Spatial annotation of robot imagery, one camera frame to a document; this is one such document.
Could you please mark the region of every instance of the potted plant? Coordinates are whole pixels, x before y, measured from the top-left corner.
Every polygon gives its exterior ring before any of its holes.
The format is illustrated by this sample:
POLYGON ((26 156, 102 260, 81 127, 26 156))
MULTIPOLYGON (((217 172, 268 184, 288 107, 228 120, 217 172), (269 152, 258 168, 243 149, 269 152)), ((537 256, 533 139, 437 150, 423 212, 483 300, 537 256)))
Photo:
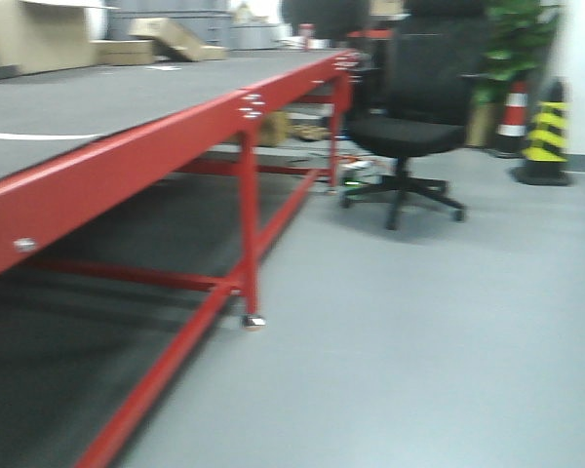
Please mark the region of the potted plant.
POLYGON ((486 145, 511 84, 543 65, 557 32, 561 6, 541 5, 541 0, 487 0, 487 14, 492 29, 484 78, 474 93, 473 146, 486 145))

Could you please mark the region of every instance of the red metal table frame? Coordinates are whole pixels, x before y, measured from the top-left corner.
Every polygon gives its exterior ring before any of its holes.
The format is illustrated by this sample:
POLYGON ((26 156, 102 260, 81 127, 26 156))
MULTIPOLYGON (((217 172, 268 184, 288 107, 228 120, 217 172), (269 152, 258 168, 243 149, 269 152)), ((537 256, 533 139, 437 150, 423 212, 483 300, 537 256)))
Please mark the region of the red metal table frame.
POLYGON ((208 292, 200 307, 82 454, 76 464, 78 468, 103 467, 113 459, 230 295, 244 298, 247 317, 259 317, 257 265, 260 257, 318 177, 328 177, 334 186, 337 164, 332 138, 330 164, 326 169, 259 166, 254 147, 261 117, 296 100, 328 102, 333 104, 331 133, 335 135, 339 118, 350 105, 347 68, 353 62, 351 51, 334 51, 328 58, 93 142, 0 180, 1 273, 169 173, 219 174, 240 179, 243 253, 224 277, 35 260, 39 267, 58 271, 208 292), (328 96, 307 97, 323 84, 331 87, 328 96), (240 134, 238 163, 197 160, 213 145, 235 133, 240 134), (189 134, 200 137, 187 138, 189 134), (259 230, 257 174, 261 171, 303 174, 304 178, 259 230))
POLYGON ((353 31, 347 34, 348 38, 351 39, 360 39, 360 38, 367 38, 367 39, 383 39, 388 40, 392 35, 392 31, 390 29, 368 29, 364 31, 353 31))

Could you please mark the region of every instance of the table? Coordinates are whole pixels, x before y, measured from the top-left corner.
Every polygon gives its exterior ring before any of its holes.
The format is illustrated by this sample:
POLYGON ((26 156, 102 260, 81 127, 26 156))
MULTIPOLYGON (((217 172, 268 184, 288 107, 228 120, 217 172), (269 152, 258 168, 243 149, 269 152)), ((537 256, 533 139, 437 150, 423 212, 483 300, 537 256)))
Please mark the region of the table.
POLYGON ((262 117, 285 104, 333 104, 331 131, 350 104, 351 51, 263 51, 221 62, 163 68, 93 67, 0 82, 0 274, 172 172, 240 179, 243 254, 223 277, 35 255, 36 267, 208 292, 154 366, 82 454, 106 466, 128 440, 230 295, 259 327, 257 264, 319 177, 335 182, 336 146, 325 169, 261 167, 254 147, 262 117), (329 85, 330 92, 307 97, 329 85), (240 135, 237 163, 198 159, 240 135), (304 178, 258 229, 257 174, 304 178))

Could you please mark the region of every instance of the traffic cone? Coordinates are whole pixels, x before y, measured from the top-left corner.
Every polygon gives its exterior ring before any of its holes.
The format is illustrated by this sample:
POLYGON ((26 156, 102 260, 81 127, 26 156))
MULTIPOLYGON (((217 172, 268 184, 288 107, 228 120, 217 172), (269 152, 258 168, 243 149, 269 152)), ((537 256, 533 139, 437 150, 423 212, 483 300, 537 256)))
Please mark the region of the traffic cone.
POLYGON ((511 174, 518 182, 529 185, 570 185, 563 171, 567 162, 564 84, 556 79, 547 95, 539 103, 526 136, 525 163, 511 174))
POLYGON ((527 118, 527 82, 515 81, 505 102, 502 123, 496 129, 494 153, 499 158, 519 158, 527 118))

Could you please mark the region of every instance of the chair caster wheel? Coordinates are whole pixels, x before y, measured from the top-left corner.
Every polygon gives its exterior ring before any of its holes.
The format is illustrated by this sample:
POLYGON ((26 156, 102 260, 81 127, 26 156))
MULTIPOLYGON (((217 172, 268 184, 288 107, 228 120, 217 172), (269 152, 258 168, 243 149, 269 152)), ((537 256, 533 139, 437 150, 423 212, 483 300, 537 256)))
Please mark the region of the chair caster wheel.
POLYGON ((342 208, 350 208, 351 207, 351 199, 346 195, 342 195, 340 197, 340 207, 342 208))
POLYGON ((384 227, 389 231, 396 231, 397 229, 399 229, 399 222, 396 219, 386 221, 384 227))
POLYGON ((457 222, 463 222, 466 220, 466 211, 464 209, 455 210, 452 214, 452 218, 457 222))

